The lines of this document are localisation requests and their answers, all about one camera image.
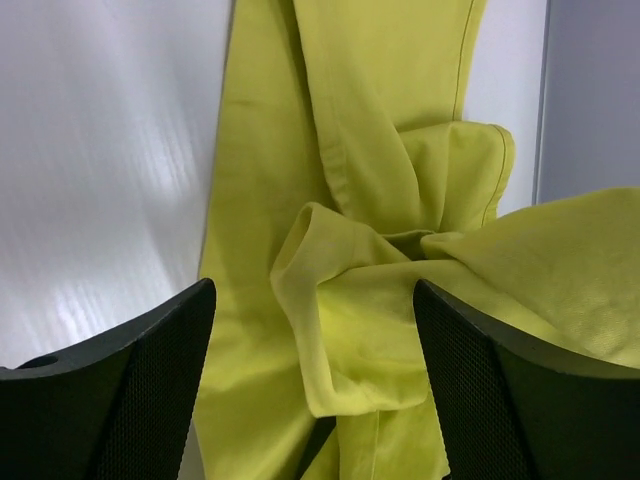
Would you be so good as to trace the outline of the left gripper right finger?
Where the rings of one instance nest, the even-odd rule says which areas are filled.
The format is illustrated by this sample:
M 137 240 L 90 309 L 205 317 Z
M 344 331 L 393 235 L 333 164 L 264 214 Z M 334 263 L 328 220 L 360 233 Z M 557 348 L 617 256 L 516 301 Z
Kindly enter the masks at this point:
M 638 478 L 638 369 L 555 346 L 426 280 L 413 308 L 450 478 Z

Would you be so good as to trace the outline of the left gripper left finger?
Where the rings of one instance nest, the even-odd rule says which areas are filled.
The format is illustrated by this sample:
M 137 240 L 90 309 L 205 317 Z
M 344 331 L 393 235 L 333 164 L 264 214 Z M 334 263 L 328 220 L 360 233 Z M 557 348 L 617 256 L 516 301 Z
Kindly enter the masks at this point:
M 175 479 L 216 308 L 203 279 L 153 310 L 1 370 L 4 479 Z

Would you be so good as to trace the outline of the yellow-green trousers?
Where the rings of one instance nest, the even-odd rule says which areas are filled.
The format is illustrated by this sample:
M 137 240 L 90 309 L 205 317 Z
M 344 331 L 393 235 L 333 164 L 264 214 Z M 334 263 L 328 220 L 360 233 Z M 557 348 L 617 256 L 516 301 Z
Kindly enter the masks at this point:
M 639 192 L 499 216 L 515 144 L 463 119 L 481 1 L 239 1 L 200 273 L 209 479 L 448 471 L 412 296 L 427 279 L 556 345 L 639 363 Z

